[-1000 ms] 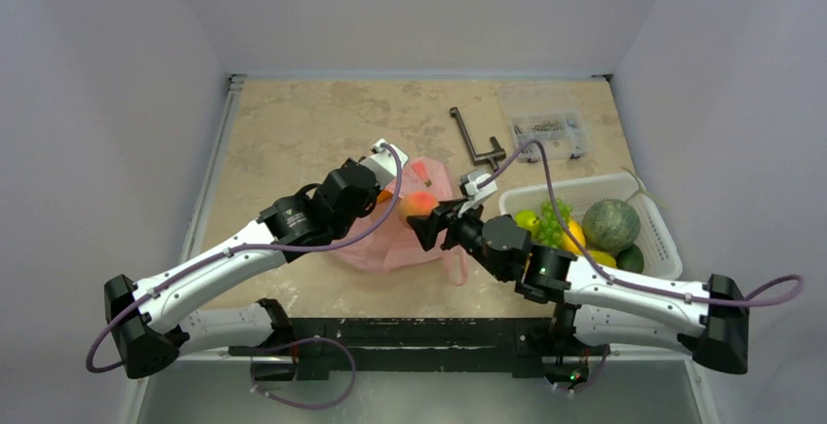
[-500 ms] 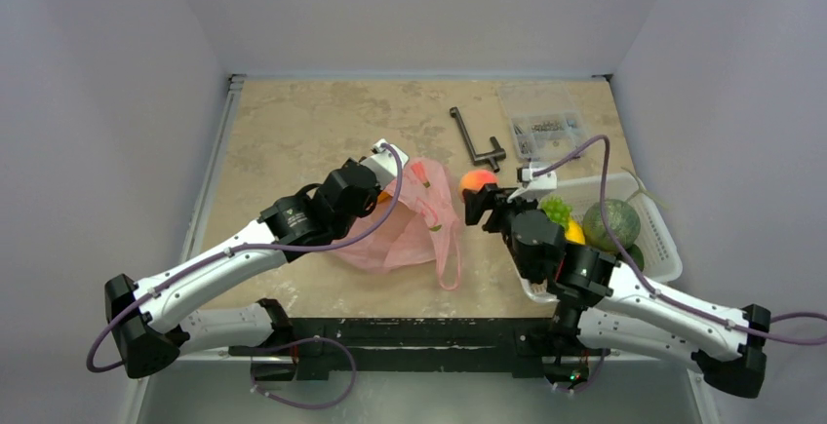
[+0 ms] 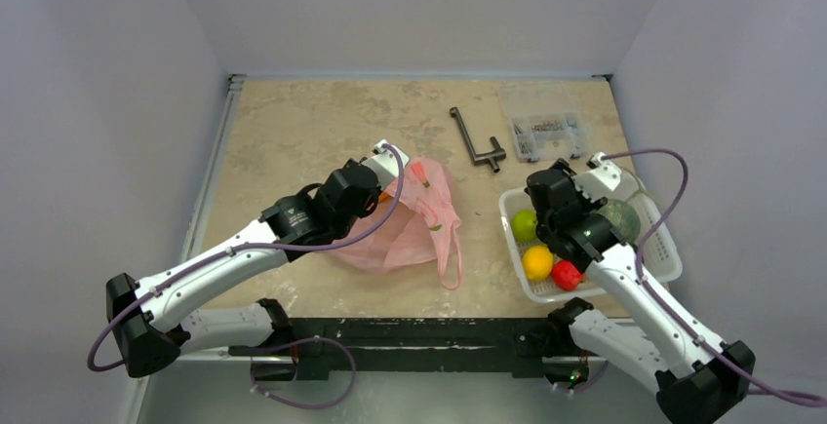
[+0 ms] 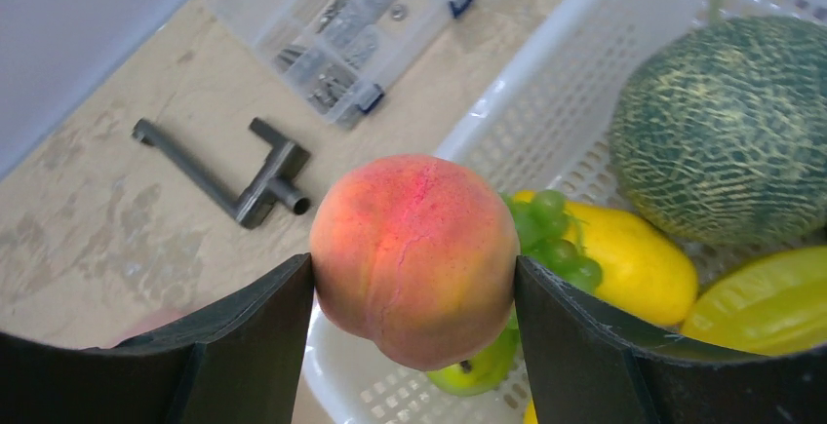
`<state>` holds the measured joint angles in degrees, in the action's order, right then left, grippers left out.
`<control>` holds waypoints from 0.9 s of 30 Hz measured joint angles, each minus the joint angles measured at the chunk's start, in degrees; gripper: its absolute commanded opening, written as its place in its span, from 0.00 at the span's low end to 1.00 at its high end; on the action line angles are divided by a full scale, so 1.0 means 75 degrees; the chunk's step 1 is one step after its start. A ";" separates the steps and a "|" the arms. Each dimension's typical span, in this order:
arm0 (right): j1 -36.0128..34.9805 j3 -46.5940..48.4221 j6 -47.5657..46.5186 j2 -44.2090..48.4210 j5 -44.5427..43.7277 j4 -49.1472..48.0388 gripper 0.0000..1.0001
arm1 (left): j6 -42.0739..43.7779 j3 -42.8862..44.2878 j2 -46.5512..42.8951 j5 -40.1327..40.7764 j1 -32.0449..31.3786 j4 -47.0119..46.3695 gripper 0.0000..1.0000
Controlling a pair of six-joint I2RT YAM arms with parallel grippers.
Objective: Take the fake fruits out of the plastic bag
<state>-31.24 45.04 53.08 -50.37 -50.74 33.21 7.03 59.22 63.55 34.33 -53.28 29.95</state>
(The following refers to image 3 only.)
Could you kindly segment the pink plastic bag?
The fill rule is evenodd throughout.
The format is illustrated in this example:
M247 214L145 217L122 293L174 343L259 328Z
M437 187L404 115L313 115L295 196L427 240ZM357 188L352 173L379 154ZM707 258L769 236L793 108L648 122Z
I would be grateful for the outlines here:
M389 219L364 240L329 254L372 274L386 274L434 262L441 285L458 289L463 259L447 168L414 158L405 168L400 203Z

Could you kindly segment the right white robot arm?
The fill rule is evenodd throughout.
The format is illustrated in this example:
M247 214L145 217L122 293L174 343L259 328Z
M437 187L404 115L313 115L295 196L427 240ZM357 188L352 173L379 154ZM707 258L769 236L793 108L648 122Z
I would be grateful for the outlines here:
M640 263L636 247L599 210L626 195L628 173L601 156L577 173L564 160L530 174L525 191L538 240L619 302L634 321L620 327L575 298L550 315L550 345L604 357L654 394L672 423L714 423L748 395L743 372L756 357L698 321Z

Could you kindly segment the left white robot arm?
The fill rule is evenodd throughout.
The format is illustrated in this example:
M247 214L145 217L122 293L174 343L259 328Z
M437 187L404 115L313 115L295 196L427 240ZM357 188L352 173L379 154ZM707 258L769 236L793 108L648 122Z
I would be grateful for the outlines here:
M107 325L87 357L95 372L121 367L132 378L154 374L193 352L277 355L295 350L291 320L274 299L237 309L205 303L271 269L312 252L343 249L372 235L390 215L352 235L380 194L404 172L407 157L384 145L349 160L326 181L279 199L224 242L180 265L139 280L127 273L105 285Z

